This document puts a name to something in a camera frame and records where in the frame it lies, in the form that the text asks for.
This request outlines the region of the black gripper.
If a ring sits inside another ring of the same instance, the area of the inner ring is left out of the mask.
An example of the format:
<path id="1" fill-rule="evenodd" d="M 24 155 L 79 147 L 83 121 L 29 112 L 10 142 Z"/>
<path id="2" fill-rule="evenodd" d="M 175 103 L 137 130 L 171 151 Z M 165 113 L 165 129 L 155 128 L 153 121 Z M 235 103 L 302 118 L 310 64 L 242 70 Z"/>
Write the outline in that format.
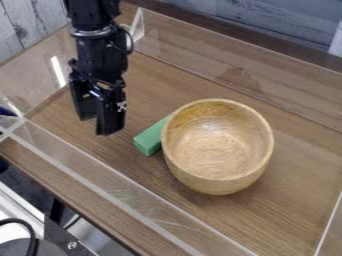
<path id="1" fill-rule="evenodd" d="M 131 36 L 123 27 L 97 30 L 73 28 L 76 57 L 71 66 L 69 89 L 81 121 L 96 117 L 96 134 L 108 136 L 124 128 L 125 82 Z"/>

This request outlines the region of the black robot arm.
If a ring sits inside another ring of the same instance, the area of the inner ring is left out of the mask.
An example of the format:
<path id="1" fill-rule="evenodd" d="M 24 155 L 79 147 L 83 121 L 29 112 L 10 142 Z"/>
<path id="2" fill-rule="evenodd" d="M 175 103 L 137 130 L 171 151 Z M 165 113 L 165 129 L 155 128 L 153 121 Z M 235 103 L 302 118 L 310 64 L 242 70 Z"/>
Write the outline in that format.
<path id="1" fill-rule="evenodd" d="M 77 116 L 96 119 L 96 134 L 111 135 L 124 128 L 127 97 L 123 74 L 133 46 L 128 31 L 115 22 L 120 0 L 62 0 L 71 20 L 76 57 L 69 89 Z"/>

